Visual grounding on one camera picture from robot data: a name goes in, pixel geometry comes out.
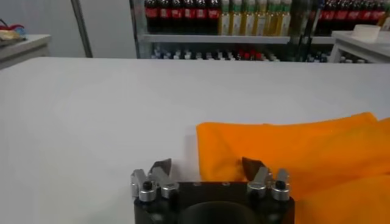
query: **bottle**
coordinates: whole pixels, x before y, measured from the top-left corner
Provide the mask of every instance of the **bottle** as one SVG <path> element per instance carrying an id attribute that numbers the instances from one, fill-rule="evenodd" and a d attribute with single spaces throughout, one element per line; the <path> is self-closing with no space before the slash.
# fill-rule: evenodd
<path id="1" fill-rule="evenodd" d="M 378 26 L 381 26 L 381 31 L 390 31 L 390 1 L 386 3 L 386 13 L 379 19 Z"/>
<path id="2" fill-rule="evenodd" d="M 267 0 L 257 1 L 257 10 L 255 14 L 255 24 L 253 25 L 254 36 L 264 36 L 266 24 Z"/>
<path id="3" fill-rule="evenodd" d="M 219 24 L 218 24 L 218 34 L 220 35 L 228 35 L 229 34 L 229 22 L 230 22 L 230 15 L 229 15 L 229 0 L 222 0 L 221 2 L 221 15 L 219 17 Z"/>
<path id="4" fill-rule="evenodd" d="M 280 5 L 280 0 L 271 0 L 268 5 L 268 11 L 266 14 L 266 25 L 265 25 L 265 35 L 266 36 L 275 36 L 277 34 L 277 23 L 278 23 L 278 8 Z"/>
<path id="5" fill-rule="evenodd" d="M 157 0 L 145 0 L 145 16 L 147 22 L 147 31 L 157 33 L 160 27 L 158 21 L 158 4 Z"/>
<path id="6" fill-rule="evenodd" d="M 349 4 L 349 12 L 347 15 L 346 30 L 353 30 L 360 17 L 361 4 L 360 0 L 352 0 Z"/>
<path id="7" fill-rule="evenodd" d="M 218 23 L 221 15 L 220 0 L 209 0 L 208 2 L 208 26 L 209 34 L 218 34 Z"/>
<path id="8" fill-rule="evenodd" d="M 182 0 L 172 0 L 172 32 L 183 32 L 183 2 Z"/>
<path id="9" fill-rule="evenodd" d="M 205 34 L 208 30 L 207 5 L 205 0 L 196 0 L 197 33 Z"/>
<path id="10" fill-rule="evenodd" d="M 370 0 L 363 1 L 361 6 L 361 11 L 358 17 L 359 24 L 369 24 L 373 7 L 374 5 L 372 1 Z"/>
<path id="11" fill-rule="evenodd" d="M 291 8 L 292 0 L 283 0 L 282 3 L 282 13 L 280 15 L 280 19 L 278 20 L 278 26 L 277 26 L 277 35 L 278 36 L 288 36 L 288 29 L 290 27 L 291 22 L 291 15 L 290 15 L 290 8 Z"/>
<path id="12" fill-rule="evenodd" d="M 195 0 L 184 0 L 184 29 L 186 33 L 196 33 Z"/>
<path id="13" fill-rule="evenodd" d="M 376 25 L 379 19 L 385 14 L 385 4 L 383 0 L 377 0 L 374 11 L 371 13 L 370 24 Z"/>
<path id="14" fill-rule="evenodd" d="M 332 23 L 333 18 L 336 14 L 336 1 L 335 0 L 329 0 L 327 1 L 327 12 L 324 17 L 324 35 L 330 35 L 332 33 Z"/>
<path id="15" fill-rule="evenodd" d="M 232 11 L 230 12 L 230 27 L 229 27 L 229 34 L 230 35 L 239 35 L 240 28 L 241 28 L 241 7 L 242 7 L 242 0 L 233 0 L 232 1 Z"/>
<path id="16" fill-rule="evenodd" d="M 161 31 L 163 33 L 169 33 L 171 31 L 172 22 L 172 1 L 171 0 L 159 0 L 160 6 L 160 22 Z"/>
<path id="17" fill-rule="evenodd" d="M 333 20 L 333 30 L 345 30 L 347 25 L 347 15 L 349 8 L 349 0 L 340 0 L 337 3 L 337 10 Z"/>
<path id="18" fill-rule="evenodd" d="M 255 0 L 245 0 L 243 18 L 241 22 L 241 35 L 251 36 L 255 23 Z"/>

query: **red bottle label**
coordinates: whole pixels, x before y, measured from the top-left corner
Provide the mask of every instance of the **red bottle label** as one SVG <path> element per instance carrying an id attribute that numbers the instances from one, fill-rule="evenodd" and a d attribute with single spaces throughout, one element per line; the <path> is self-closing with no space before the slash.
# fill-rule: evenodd
<path id="1" fill-rule="evenodd" d="M 335 17 L 335 11 L 325 11 L 324 20 L 332 20 Z"/>
<path id="2" fill-rule="evenodd" d="M 379 20 L 384 14 L 384 11 L 373 11 L 371 13 L 371 20 Z"/>
<path id="3" fill-rule="evenodd" d="M 371 11 L 364 10 L 359 14 L 359 19 L 361 20 L 369 20 L 371 17 Z"/>
<path id="4" fill-rule="evenodd" d="M 184 16 L 187 19 L 194 19 L 194 18 L 196 18 L 196 10 L 194 10 L 194 9 L 185 9 L 184 10 Z"/>
<path id="5" fill-rule="evenodd" d="M 337 11 L 335 14 L 335 19 L 344 20 L 347 18 L 348 11 Z"/>
<path id="6" fill-rule="evenodd" d="M 172 18 L 174 18 L 174 19 L 183 18 L 183 10 L 182 9 L 172 9 Z"/>
<path id="7" fill-rule="evenodd" d="M 220 11 L 219 10 L 212 10 L 212 9 L 210 9 L 209 11 L 208 11 L 208 17 L 210 18 L 210 19 L 219 19 L 219 15 L 220 15 L 221 13 L 220 13 Z"/>
<path id="8" fill-rule="evenodd" d="M 205 9 L 197 9 L 196 10 L 196 18 L 197 19 L 205 19 L 207 14 L 206 14 L 206 10 Z"/>
<path id="9" fill-rule="evenodd" d="M 360 15 L 359 11 L 351 11 L 348 13 L 347 19 L 348 20 L 356 20 L 356 19 L 358 19 L 359 15 Z"/>
<path id="10" fill-rule="evenodd" d="M 160 9 L 160 17 L 164 19 L 168 19 L 172 17 L 172 10 L 170 9 Z"/>
<path id="11" fill-rule="evenodd" d="M 157 9 L 145 9 L 145 15 L 147 18 L 156 18 L 158 16 L 158 10 Z"/>

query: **cola bottle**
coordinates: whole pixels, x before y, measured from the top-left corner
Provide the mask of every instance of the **cola bottle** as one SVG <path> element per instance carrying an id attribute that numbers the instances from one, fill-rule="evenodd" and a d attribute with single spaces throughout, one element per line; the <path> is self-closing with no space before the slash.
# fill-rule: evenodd
<path id="1" fill-rule="evenodd" d="M 369 24 L 373 7 L 374 5 L 372 1 L 363 1 L 358 17 L 358 24 Z"/>
<path id="2" fill-rule="evenodd" d="M 157 33 L 160 27 L 158 16 L 157 0 L 145 0 L 145 16 L 147 22 L 147 31 L 149 33 Z"/>
<path id="3" fill-rule="evenodd" d="M 183 32 L 183 2 L 182 0 L 172 0 L 172 32 Z"/>
<path id="4" fill-rule="evenodd" d="M 196 0 L 196 26 L 198 34 L 207 33 L 207 5 L 206 0 Z"/>
<path id="5" fill-rule="evenodd" d="M 336 13 L 336 2 L 334 0 L 327 1 L 325 4 L 324 17 L 324 35 L 330 35 L 332 33 L 332 22 Z"/>
<path id="6" fill-rule="evenodd" d="M 333 30 L 346 29 L 349 2 L 349 0 L 340 0 L 337 3 L 337 11 L 333 20 Z"/>
<path id="7" fill-rule="evenodd" d="M 172 29 L 172 2 L 171 0 L 159 0 L 161 31 L 169 33 Z"/>
<path id="8" fill-rule="evenodd" d="M 195 0 L 184 0 L 184 26 L 186 33 L 194 33 L 196 26 Z"/>
<path id="9" fill-rule="evenodd" d="M 361 13 L 360 0 L 351 1 L 349 6 L 349 12 L 347 15 L 346 30 L 353 30 L 355 25 L 359 22 L 360 13 Z"/>
<path id="10" fill-rule="evenodd" d="M 221 15 L 221 1 L 209 0 L 208 2 L 208 27 L 209 34 L 218 34 L 219 17 Z"/>
<path id="11" fill-rule="evenodd" d="M 371 13 L 370 24 L 376 25 L 379 19 L 385 14 L 385 4 L 383 0 L 377 0 Z"/>

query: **white counter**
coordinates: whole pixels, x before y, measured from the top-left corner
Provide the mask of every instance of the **white counter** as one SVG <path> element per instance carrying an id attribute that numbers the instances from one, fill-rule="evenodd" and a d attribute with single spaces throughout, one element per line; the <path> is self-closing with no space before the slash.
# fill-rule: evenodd
<path id="1" fill-rule="evenodd" d="M 0 47 L 0 69 L 31 58 L 49 56 L 50 35 L 30 34 L 26 38 L 25 41 Z"/>
<path id="2" fill-rule="evenodd" d="M 0 71 L 0 223 L 133 223 L 133 169 L 198 180 L 195 126 L 390 116 L 390 65 L 36 58 Z"/>

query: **white wall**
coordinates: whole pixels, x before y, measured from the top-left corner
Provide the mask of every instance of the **white wall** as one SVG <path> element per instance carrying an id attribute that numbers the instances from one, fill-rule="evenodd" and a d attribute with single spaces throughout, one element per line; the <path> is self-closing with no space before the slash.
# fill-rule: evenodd
<path id="1" fill-rule="evenodd" d="M 80 0 L 80 4 L 93 57 L 137 57 L 129 0 Z"/>
<path id="2" fill-rule="evenodd" d="M 30 34 L 52 35 L 52 56 L 85 56 L 70 0 L 5 0 L 0 18 L 24 25 Z"/>

